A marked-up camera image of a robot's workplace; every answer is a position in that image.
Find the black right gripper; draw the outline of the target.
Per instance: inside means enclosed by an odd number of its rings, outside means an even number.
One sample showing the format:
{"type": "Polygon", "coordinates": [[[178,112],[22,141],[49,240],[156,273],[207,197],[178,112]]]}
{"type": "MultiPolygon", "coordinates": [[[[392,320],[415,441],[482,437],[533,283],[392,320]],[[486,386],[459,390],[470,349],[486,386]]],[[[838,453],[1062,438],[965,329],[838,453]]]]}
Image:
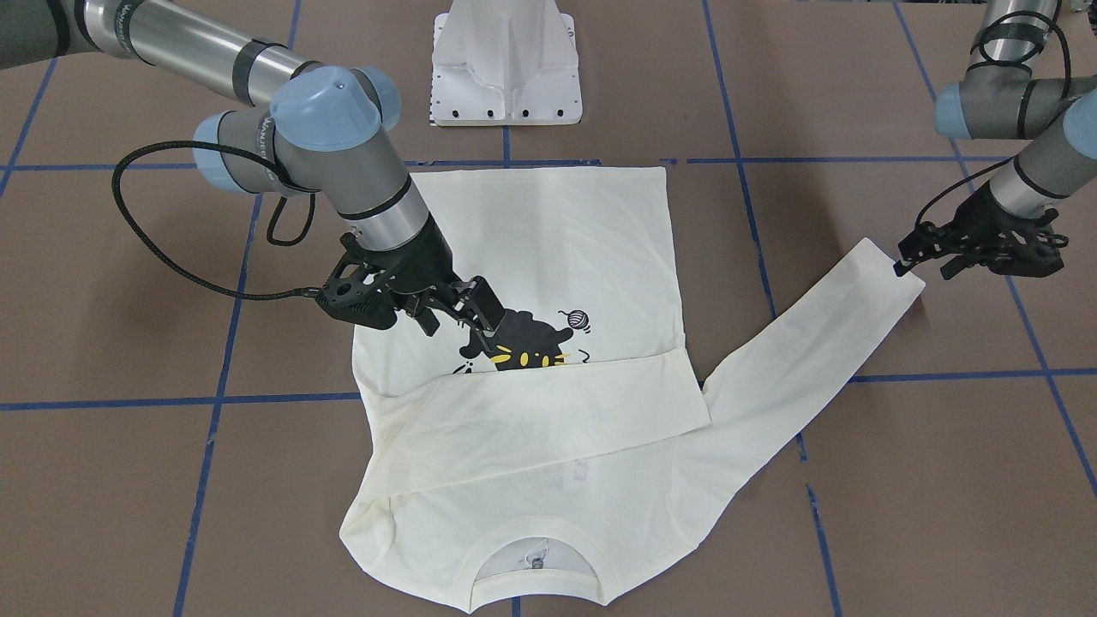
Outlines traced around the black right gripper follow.
{"type": "Polygon", "coordinates": [[[428,336],[440,327],[436,311],[467,323],[485,336],[496,335],[506,308],[482,276],[462,281],[453,254],[438,225],[426,225],[404,245],[367,250],[347,231],[344,254],[317,292],[319,308],[333,319],[387,330],[407,313],[428,336]]]}

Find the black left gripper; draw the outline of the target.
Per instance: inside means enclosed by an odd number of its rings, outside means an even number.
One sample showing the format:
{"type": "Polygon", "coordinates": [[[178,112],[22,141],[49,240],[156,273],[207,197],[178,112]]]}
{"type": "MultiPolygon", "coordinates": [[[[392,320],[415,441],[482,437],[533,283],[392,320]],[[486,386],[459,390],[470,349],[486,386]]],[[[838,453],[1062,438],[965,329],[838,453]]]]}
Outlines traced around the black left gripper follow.
{"type": "Polygon", "coordinates": [[[1044,278],[1064,267],[1061,250],[1068,238],[1052,228],[1058,207],[1047,207],[1038,218],[1024,218],[1000,207],[989,188],[984,187],[955,209],[955,217],[949,223],[937,226],[925,221],[929,207],[955,188],[949,187],[918,212],[908,242],[897,245],[895,276],[905,276],[921,262],[945,257],[950,257],[940,267],[945,280],[975,266],[999,276],[1028,278],[1044,278]]]}

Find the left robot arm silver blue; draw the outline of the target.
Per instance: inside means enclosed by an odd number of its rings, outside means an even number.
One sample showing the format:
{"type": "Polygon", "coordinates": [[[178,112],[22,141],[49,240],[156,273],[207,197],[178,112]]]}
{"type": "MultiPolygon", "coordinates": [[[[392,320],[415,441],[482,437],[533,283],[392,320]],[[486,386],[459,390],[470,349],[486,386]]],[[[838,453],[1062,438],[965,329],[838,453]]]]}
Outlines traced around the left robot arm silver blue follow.
{"type": "Polygon", "coordinates": [[[936,98],[935,130],[948,138],[1025,141],[1022,152],[985,171],[986,183],[943,225],[918,215],[900,242],[897,276],[945,259],[952,279],[966,268],[999,276],[1043,278],[1064,266],[1067,237],[1052,227],[1058,203],[1096,175],[1094,78],[1074,78],[1068,51],[1064,77],[1037,79],[1034,60],[1047,40],[1064,40],[1058,1],[989,1],[970,48],[962,81],[936,98]]]}

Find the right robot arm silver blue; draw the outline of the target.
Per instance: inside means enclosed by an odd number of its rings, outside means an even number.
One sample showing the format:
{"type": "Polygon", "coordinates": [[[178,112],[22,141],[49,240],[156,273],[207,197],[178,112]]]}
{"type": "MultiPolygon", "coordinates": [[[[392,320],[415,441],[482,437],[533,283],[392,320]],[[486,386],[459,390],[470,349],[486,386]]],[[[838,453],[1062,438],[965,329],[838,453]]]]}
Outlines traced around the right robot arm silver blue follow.
{"type": "Polygon", "coordinates": [[[224,191],[325,195],[342,222],[344,254],[321,287],[291,289],[333,319],[377,330],[407,314],[432,335],[444,313],[493,338],[506,311],[485,279],[463,280],[422,193],[387,131],[399,91],[375,68],[312,60],[170,1],[4,1],[3,67],[79,52],[140,60],[239,103],[203,121],[192,141],[165,141],[123,158],[123,172],[149,153],[188,149],[224,191]]]}

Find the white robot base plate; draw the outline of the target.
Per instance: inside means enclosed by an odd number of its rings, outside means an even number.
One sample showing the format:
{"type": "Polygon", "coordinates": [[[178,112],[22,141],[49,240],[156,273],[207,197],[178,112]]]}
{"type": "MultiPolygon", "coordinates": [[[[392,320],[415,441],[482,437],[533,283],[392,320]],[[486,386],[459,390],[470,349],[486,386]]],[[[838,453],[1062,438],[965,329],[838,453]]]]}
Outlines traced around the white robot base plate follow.
{"type": "Polygon", "coordinates": [[[573,125],[583,112],[575,22],[555,1],[454,1],[436,16],[432,125],[573,125]]]}

